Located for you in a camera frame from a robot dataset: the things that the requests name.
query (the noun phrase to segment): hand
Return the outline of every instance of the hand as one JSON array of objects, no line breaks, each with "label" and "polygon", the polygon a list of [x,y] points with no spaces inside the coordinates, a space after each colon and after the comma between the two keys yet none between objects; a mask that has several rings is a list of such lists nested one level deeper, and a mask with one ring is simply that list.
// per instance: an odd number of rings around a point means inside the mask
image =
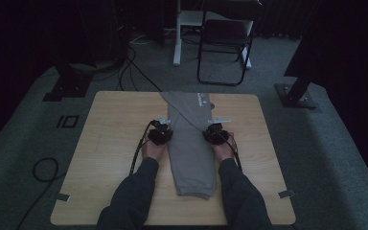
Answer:
[{"label": "hand", "polygon": [[[236,149],[233,132],[229,132],[228,143],[232,146],[234,150]],[[212,145],[212,149],[214,150],[215,157],[219,162],[222,162],[223,160],[228,158],[234,158],[234,153],[226,142],[222,145]]]},{"label": "hand", "polygon": [[156,146],[151,140],[149,140],[148,135],[146,135],[145,144],[142,146],[142,156],[143,158],[150,157],[157,162],[160,162],[166,146],[166,144]]}]

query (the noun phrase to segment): table top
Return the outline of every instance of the table top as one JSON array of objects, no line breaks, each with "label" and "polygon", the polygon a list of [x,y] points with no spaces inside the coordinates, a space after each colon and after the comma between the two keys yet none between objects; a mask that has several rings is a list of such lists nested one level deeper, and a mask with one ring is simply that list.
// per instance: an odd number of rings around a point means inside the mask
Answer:
[{"label": "table top", "polygon": [[[243,173],[262,193],[273,224],[292,224],[294,211],[274,151],[259,99],[254,95],[210,94],[213,118],[231,119],[224,129],[235,133]],[[149,121],[168,118],[167,103],[159,93],[102,91],[91,106],[80,140],[51,216],[53,224],[96,224],[116,188],[129,174],[137,143]],[[140,165],[138,157],[136,169]],[[220,181],[204,200],[179,196],[173,183],[168,150],[158,175],[145,225],[224,225]]]}]

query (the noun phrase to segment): chair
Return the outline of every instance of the chair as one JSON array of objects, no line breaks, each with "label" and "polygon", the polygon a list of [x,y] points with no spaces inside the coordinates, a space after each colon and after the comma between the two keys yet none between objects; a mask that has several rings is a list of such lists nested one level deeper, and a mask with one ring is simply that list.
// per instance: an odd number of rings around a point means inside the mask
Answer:
[{"label": "chair", "polygon": [[[262,15],[263,6],[258,0],[205,0],[202,10],[201,38],[198,47],[198,66],[196,70],[198,81],[206,84],[239,85],[242,83],[244,78],[247,61],[250,55],[250,47],[253,41],[253,31]],[[225,19],[208,19],[207,12],[214,12],[223,16]],[[252,21],[251,28],[246,28],[246,21]],[[220,82],[201,79],[199,75],[201,55],[202,52],[207,52],[207,50],[204,50],[203,48],[205,44],[219,47],[224,46],[238,48],[238,51],[235,52],[235,54],[238,54],[235,61],[239,61],[243,49],[247,47],[241,72],[241,79],[239,81]],[[221,53],[222,51],[208,50],[208,52]]]}]

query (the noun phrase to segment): person's arm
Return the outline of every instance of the person's arm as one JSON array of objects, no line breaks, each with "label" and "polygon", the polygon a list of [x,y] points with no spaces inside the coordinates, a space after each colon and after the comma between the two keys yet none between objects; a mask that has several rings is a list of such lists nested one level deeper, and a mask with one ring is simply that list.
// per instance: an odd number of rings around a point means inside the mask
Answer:
[{"label": "person's arm", "polygon": [[[233,133],[228,140],[235,146]],[[273,229],[261,193],[237,167],[228,144],[213,146],[220,162],[222,203],[229,229]]]},{"label": "person's arm", "polygon": [[142,146],[143,161],[136,173],[122,181],[115,191],[110,205],[104,208],[97,229],[141,229],[153,197],[155,177],[164,148],[148,141]]}]

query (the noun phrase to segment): gray carpet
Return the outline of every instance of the gray carpet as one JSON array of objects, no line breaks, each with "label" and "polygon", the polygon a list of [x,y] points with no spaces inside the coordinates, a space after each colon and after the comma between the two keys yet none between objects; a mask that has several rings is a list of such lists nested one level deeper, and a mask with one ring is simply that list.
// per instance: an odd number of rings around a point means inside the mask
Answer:
[{"label": "gray carpet", "polygon": [[[255,94],[259,97],[287,187],[297,194],[291,199],[297,217],[295,229],[368,229],[368,170],[326,91],[314,84],[309,88],[321,113],[284,108],[275,91],[274,83],[295,81],[283,78],[283,74],[298,40],[256,38],[251,55],[253,67],[246,72],[244,82],[236,87],[197,82],[195,45],[184,43],[181,65],[173,67],[173,39],[167,39],[164,46],[146,40],[136,42],[144,44],[132,44],[136,51],[134,63],[163,91]],[[219,69],[211,64],[205,65],[203,70],[226,77],[237,75],[240,66]],[[132,68],[131,71],[139,91],[156,91],[137,70]],[[0,133],[0,230],[15,229],[46,188],[48,183],[38,182],[33,177],[35,162],[54,157],[59,164],[58,174],[67,171],[96,92],[115,90],[117,77],[117,72],[98,74],[85,98],[68,98],[59,103],[42,101],[58,78],[54,68],[35,81]],[[122,84],[125,90],[135,90],[129,69],[124,73]],[[80,116],[76,127],[58,127],[61,116],[75,115]],[[37,174],[48,179],[53,176],[54,169],[54,164],[42,164]],[[51,224],[54,195],[60,190],[62,181],[53,183],[21,229],[95,229],[95,226]],[[293,227],[276,226],[276,229],[291,230]]]}]

